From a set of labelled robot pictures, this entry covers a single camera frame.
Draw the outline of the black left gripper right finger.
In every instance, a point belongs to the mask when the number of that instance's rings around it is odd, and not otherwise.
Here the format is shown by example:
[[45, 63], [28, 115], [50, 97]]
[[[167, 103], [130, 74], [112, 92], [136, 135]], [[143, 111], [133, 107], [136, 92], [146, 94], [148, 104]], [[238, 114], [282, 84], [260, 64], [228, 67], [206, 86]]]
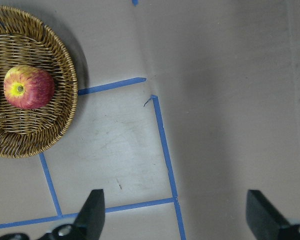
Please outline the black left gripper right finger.
[[245, 219], [257, 240], [300, 240], [300, 223], [290, 223], [260, 190], [247, 191]]

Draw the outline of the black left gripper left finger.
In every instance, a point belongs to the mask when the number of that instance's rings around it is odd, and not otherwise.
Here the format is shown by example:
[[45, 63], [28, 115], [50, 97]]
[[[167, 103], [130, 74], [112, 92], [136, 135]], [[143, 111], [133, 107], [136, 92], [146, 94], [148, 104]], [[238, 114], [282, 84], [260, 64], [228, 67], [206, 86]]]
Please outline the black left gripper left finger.
[[105, 224], [105, 196], [103, 189], [94, 189], [90, 192], [76, 219], [81, 240], [98, 240]]

